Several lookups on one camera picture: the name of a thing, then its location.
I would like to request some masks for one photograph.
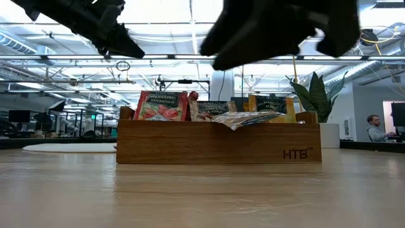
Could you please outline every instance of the table surface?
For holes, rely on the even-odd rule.
[[[403,227],[404,154],[323,159],[116,165],[115,155],[0,151],[0,227]]]

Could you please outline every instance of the ceiling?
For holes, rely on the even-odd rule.
[[[0,0],[0,29],[15,35],[28,45],[46,46],[56,54],[97,54],[92,44],[83,37],[72,34],[66,27],[54,20],[41,15],[36,22],[30,21],[23,9],[9,0]],[[198,54],[198,47],[206,34],[213,26],[222,10],[221,0],[131,0],[127,1],[125,10],[118,21],[125,23],[134,41],[148,54]],[[364,29],[373,29],[378,35],[383,49],[403,38],[405,26],[404,8],[400,9],[375,9],[372,8],[376,1],[362,0],[359,2],[360,21]],[[394,34],[393,25],[398,25]],[[301,45],[302,55],[321,55],[316,51],[317,43],[322,39],[322,32],[315,37],[306,39]],[[21,54],[9,47],[0,45],[2,54]],[[375,46],[364,47],[359,44],[350,50],[347,55],[376,55]],[[118,60],[58,60],[52,67],[40,64],[36,61],[13,60],[8,61],[17,67],[22,67],[34,75],[46,76],[50,80],[130,80],[134,84],[102,84],[104,90],[114,91],[141,91],[155,90],[156,79],[160,76],[163,80],[210,80],[214,70],[211,60],[127,60],[131,67],[126,72],[117,70]],[[347,65],[358,63],[347,62]],[[313,71],[332,73],[344,67],[343,62],[323,63],[321,61],[298,61],[297,75],[304,80]],[[293,77],[294,67],[289,62],[258,63],[246,65],[243,69],[233,69],[235,77],[242,74],[249,76],[246,83],[255,91],[284,90],[289,87],[289,81],[285,76]],[[6,80],[7,75],[0,75]],[[27,77],[38,80],[36,76]],[[12,85],[12,89],[32,89],[23,85]],[[78,87],[70,85],[47,85],[50,89],[83,90],[99,88],[99,84],[80,84]],[[240,85],[235,83],[235,90]],[[168,91],[204,91],[204,85],[173,84]],[[130,103],[137,103],[139,94],[120,94],[116,99],[124,99]]]

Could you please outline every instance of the wooden box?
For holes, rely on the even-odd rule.
[[[321,162],[320,127],[308,122],[312,122],[311,115],[307,116],[306,124],[259,123],[233,131],[220,123],[120,120],[116,161],[119,164]]]

